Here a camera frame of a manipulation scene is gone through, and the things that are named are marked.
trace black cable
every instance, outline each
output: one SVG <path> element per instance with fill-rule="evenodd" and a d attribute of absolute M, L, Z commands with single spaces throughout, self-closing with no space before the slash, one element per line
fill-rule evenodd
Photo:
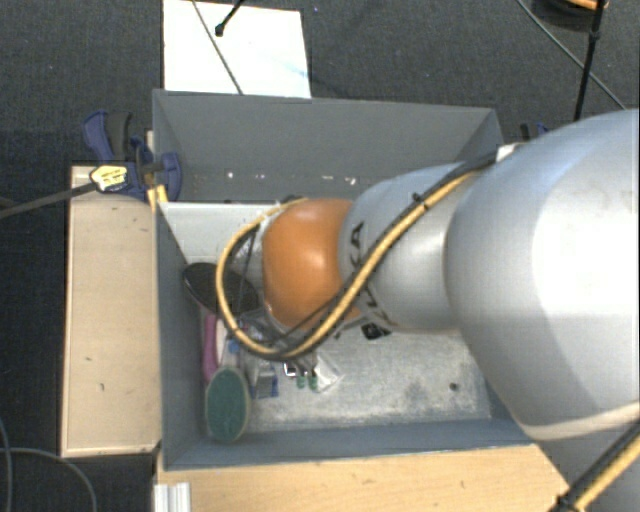
<path fill-rule="evenodd" d="M 551 31 L 545 27 L 542 22 L 536 18 L 536 15 L 533 14 L 531 12 L 531 9 L 529 9 L 522 0 L 516 0 L 517 4 L 522 8 L 522 10 L 526 13 L 526 15 L 538 26 L 538 28 L 540 28 L 540 30 L 542 30 L 545 35 L 551 39 L 551 41 L 553 41 L 558 48 L 560 48 L 573 62 L 576 63 L 576 65 L 578 67 L 580 67 L 581 69 L 584 69 L 584 64 L 580 61 L 580 59 L 578 59 L 578 57 L 576 57 L 573 53 L 571 53 L 571 50 L 569 50 L 565 45 L 563 45 L 560 40 L 554 36 Z M 609 96 L 609 98 L 611 98 L 613 100 L 613 102 L 618 105 L 622 110 L 627 110 L 627 107 L 624 105 L 624 103 L 622 103 L 622 101 L 620 101 L 620 99 L 618 99 L 618 97 L 613 94 L 613 92 L 611 92 L 611 90 L 602 82 L 602 80 L 600 80 L 596 75 L 594 75 L 593 73 L 589 72 L 589 77 L 591 77 L 591 79 L 596 83 L 596 85 L 598 87 L 600 87 L 600 89 L 602 89 L 602 91 Z"/>
<path fill-rule="evenodd" d="M 589 489 L 596 478 L 606 471 L 613 461 L 639 437 L 640 421 L 636 421 L 571 485 L 563 496 L 558 498 L 558 502 L 549 512 L 573 512 L 578 510 L 575 506 L 576 502 Z"/>
<path fill-rule="evenodd" d="M 371 247 L 369 248 L 369 250 L 367 251 L 365 256 L 361 259 L 361 261 L 365 262 L 365 261 L 367 261 L 367 259 L 369 259 L 371 257 L 371 255 L 376 250 L 377 246 L 381 243 L 381 241 L 385 238 L 385 236 L 394 227 L 396 227 L 398 225 L 398 223 L 400 223 L 404 219 L 404 217 L 407 216 L 407 214 L 409 212 L 413 211 L 413 209 L 416 207 L 416 204 L 418 204 L 420 202 L 424 202 L 428 197 L 430 197 L 431 195 L 435 194 L 437 191 L 439 191 L 440 189 L 442 189 L 443 187 L 448 185 L 450 182 L 460 178 L 461 176 L 464 176 L 465 174 L 468 174 L 469 172 L 471 172 L 473 170 L 480 169 L 480 168 L 486 167 L 487 165 L 490 165 L 490 164 L 494 163 L 496 161 L 496 156 L 497 156 L 497 152 L 496 151 L 492 151 L 492 152 L 487 153 L 485 155 L 482 155 L 480 157 L 474 158 L 473 160 L 468 160 L 468 161 L 458 165 L 457 167 L 455 167 L 451 172 L 447 173 L 444 177 L 442 177 L 440 180 L 438 180 L 434 185 L 429 187 L 422 194 L 414 195 L 414 197 L 413 197 L 414 202 L 409 204 L 404 210 L 402 210 L 402 212 L 400 212 L 394 218 L 394 220 L 387 226 L 387 228 L 385 228 L 385 230 L 378 236 L 378 238 L 375 240 L 375 242 L 371 245 Z M 244 243 L 245 241 L 246 241 L 246 238 L 242 238 L 241 240 L 238 241 L 238 244 L 240 244 L 241 242 Z M 227 260 L 227 263 L 225 264 L 225 268 L 223 268 L 223 273 L 226 272 L 229 260 Z M 384 261 L 384 258 L 382 260 L 380 260 L 378 265 L 380 265 L 382 263 L 382 261 Z M 341 288 L 341 290 L 339 292 L 337 292 L 336 295 L 334 295 L 331 299 L 329 299 L 323 305 L 318 307 L 315 311 L 310 313 L 306 318 L 304 318 L 302 321 L 300 321 L 296 326 L 294 326 L 291 329 L 289 329 L 286 333 L 284 333 L 280 337 L 276 338 L 275 340 L 267 341 L 267 343 L 273 345 L 273 344 L 277 343 L 278 341 L 286 340 L 291 334 L 293 334 L 297 329 L 302 327 L 311 318 L 313 318 L 315 315 L 317 315 L 318 313 L 320 313 L 323 310 L 325 310 L 324 314 L 320 317 L 319 320 L 316 321 L 316 323 L 313 325 L 313 327 L 309 330 L 309 332 L 301 340 L 294 340 L 294 341 L 296 341 L 295 345 L 288 346 L 288 347 L 284 348 L 283 350 L 279 351 L 276 354 L 267 355 L 267 354 L 262 354 L 262 353 L 256 353 L 256 355 L 261 357 L 261 358 L 263 358 L 263 359 L 271 360 L 271 361 L 282 361 L 282 360 L 291 359 L 289 357 L 283 357 L 283 356 L 285 354 L 287 354 L 288 352 L 290 352 L 291 350 L 294 350 L 297 347 L 299 347 L 300 345 L 302 345 L 303 343 L 305 343 L 314 334 L 314 332 L 318 329 L 318 327 L 327 319 L 327 317 L 335 309 L 336 305 L 340 302 L 340 300 L 347 293 L 347 290 L 353 284 L 356 276 L 358 275 L 358 271 L 361 268 L 361 265 L 362 264 L 360 264 L 358 267 L 356 267 L 354 269 L 354 271 L 351 273 L 349 278 L 345 281 L 345 283 L 344 283 L 343 287 Z M 350 308 L 347 308 L 345 310 L 344 315 L 347 315 L 349 310 L 350 310 Z M 309 352 L 311 352 L 315 348 L 317 348 L 318 345 L 320 345 L 321 343 L 324 343 L 327 339 L 332 337 L 335 334 L 336 330 L 339 328 L 339 326 L 340 326 L 340 324 L 342 323 L 343 320 L 344 320 L 344 318 L 339 319 L 333 325 L 333 327 L 331 329 L 329 329 L 327 331 L 327 333 L 316 344 L 314 344 L 313 346 L 310 346 L 306 350 L 302 351 L 300 354 L 298 354 L 296 356 L 296 358 L 299 358 L 299 357 L 302 357 L 302 356 L 308 354 Z M 246 347 L 245 346 L 245 348 L 247 348 L 247 350 L 249 350 L 250 352 L 254 353 L 254 351 L 250 347 Z"/>
<path fill-rule="evenodd" d="M 213 37 L 213 34 L 211 34 L 211 31 L 209 30 L 209 27 L 207 27 L 207 23 L 204 21 L 204 18 L 202 17 L 202 14 L 200 14 L 200 9 L 198 9 L 198 4 L 196 3 L 196 0 L 191 0 L 191 4 L 193 5 L 193 8 L 196 10 L 196 13 L 198 14 L 198 18 L 200 19 L 200 23 L 202 24 L 202 26 L 206 30 L 207 35 L 209 36 L 209 40 L 211 41 L 211 44 L 213 45 L 213 48 L 216 50 L 216 53 L 218 54 L 218 57 L 220 57 L 220 60 L 222 61 L 222 65 L 224 66 L 224 69 L 226 69 L 227 74 L 229 75 L 229 78 L 231 78 L 231 81 L 233 82 L 233 85 L 235 86 L 236 90 L 238 91 L 238 94 L 240 96 L 243 96 L 244 93 L 242 92 L 242 89 L 240 89 L 240 84 L 238 84 L 238 81 L 236 80 L 236 77 L 233 76 L 233 73 L 231 72 L 231 68 L 229 67 L 229 64 L 227 64 L 227 61 L 225 60 L 224 55 L 222 55 L 222 52 L 220 51 L 220 48 L 218 48 L 218 44 L 216 43 L 216 40 Z"/>
<path fill-rule="evenodd" d="M 4 448 L 4 458 L 7 466 L 7 501 L 5 502 L 6 512 L 11 512 L 13 501 L 13 460 L 11 460 L 11 446 L 9 446 L 9 436 L 4 428 L 2 418 L 0 418 L 0 434 L 2 435 L 2 446 Z"/>
<path fill-rule="evenodd" d="M 591 65 L 593 64 L 593 55 L 596 51 L 596 43 L 598 42 L 598 39 L 600 39 L 600 22 L 602 21 L 602 14 L 604 13 L 605 1 L 606 0 L 598 0 L 598 3 L 596 4 L 596 13 L 593 16 L 593 24 L 591 25 L 591 31 L 589 32 L 587 58 L 584 61 L 580 91 L 578 92 L 576 110 L 573 115 L 574 121 L 578 121 L 580 116 L 582 116 L 582 105 L 584 104 L 584 97 L 587 93 L 587 84 L 589 83 L 589 73 L 591 72 Z"/>
<path fill-rule="evenodd" d="M 35 457 L 42 457 L 45 459 L 53 460 L 63 466 L 67 467 L 71 471 L 73 471 L 78 478 L 85 485 L 87 492 L 89 493 L 89 497 L 91 498 L 91 510 L 92 512 L 98 512 L 98 498 L 96 497 L 95 489 L 91 484 L 87 475 L 75 464 L 69 462 L 68 460 L 59 457 L 53 453 L 46 452 L 44 450 L 39 450 L 37 448 L 11 448 L 9 445 L 9 437 L 7 436 L 7 431 L 4 428 L 4 423 L 2 422 L 2 418 L 0 418 L 0 434 L 2 435 L 2 448 L 0 451 L 4 452 L 5 460 L 7 464 L 7 501 L 5 503 L 6 512 L 11 512 L 13 506 L 13 461 L 12 455 L 32 455 Z"/>
<path fill-rule="evenodd" d="M 57 192 L 49 196 L 40 197 L 34 201 L 29 201 L 28 203 L 22 203 L 16 206 L 11 206 L 4 210 L 0 210 L 0 220 L 6 219 L 7 217 L 12 217 L 13 215 L 18 215 L 19 213 L 25 213 L 31 210 L 36 210 L 38 208 L 42 208 L 43 206 L 58 203 L 60 201 L 66 201 L 68 199 L 72 199 L 74 197 L 78 197 L 83 194 L 86 194 L 87 192 L 94 192 L 95 190 L 96 190 L 96 186 L 94 183 L 86 183 L 79 187 L 74 187 L 69 190 L 63 190 L 62 192 Z"/>
<path fill-rule="evenodd" d="M 236 0 L 236 3 L 234 4 L 233 8 L 229 12 L 229 14 L 227 14 L 226 17 L 222 20 L 222 23 L 220 23 L 219 25 L 216 25 L 216 36 L 222 37 L 224 35 L 224 29 L 227 26 L 227 23 L 229 23 L 229 20 L 231 18 L 233 18 L 236 11 L 240 9 L 240 6 L 244 3 L 244 1 L 245 0 Z"/>

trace wooden board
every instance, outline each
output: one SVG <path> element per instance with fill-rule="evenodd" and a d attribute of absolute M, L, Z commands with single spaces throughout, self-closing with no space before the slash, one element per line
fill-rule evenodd
<path fill-rule="evenodd" d="M 91 167 L 72 169 L 72 186 Z M 151 209 L 97 192 L 71 201 L 62 395 L 64 457 L 151 452 L 160 440 Z"/>
<path fill-rule="evenodd" d="M 193 512 L 546 512 L 567 484 L 535 445 L 364 460 L 164 472 Z"/>

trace white sheet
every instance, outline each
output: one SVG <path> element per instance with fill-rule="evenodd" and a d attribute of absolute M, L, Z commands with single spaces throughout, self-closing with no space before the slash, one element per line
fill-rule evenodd
<path fill-rule="evenodd" d="M 243 6 L 216 37 L 231 6 L 197 5 L 243 93 L 311 97 L 299 12 Z M 237 92 L 188 0 L 164 0 L 164 87 Z"/>

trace gray bin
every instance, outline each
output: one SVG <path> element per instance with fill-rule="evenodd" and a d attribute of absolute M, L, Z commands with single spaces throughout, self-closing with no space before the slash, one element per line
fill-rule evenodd
<path fill-rule="evenodd" d="M 181 281 L 187 263 L 215 261 L 228 232 L 264 203 L 355 198 L 382 179 L 494 150 L 492 110 L 166 91 L 154 92 L 153 109 L 155 151 L 178 151 L 184 172 L 180 201 L 156 216 L 165 469 L 529 442 L 459 334 L 371 342 L 354 330 L 321 349 L 343 373 L 336 386 L 315 395 L 280 373 L 280 397 L 254 402 L 237 444 L 217 444 L 204 418 L 201 319 Z"/>

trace white plastic piece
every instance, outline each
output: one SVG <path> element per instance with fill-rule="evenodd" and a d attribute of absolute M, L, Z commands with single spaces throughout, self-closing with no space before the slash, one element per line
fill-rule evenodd
<path fill-rule="evenodd" d="M 154 512 L 191 512 L 191 484 L 175 486 L 156 484 L 153 487 Z"/>

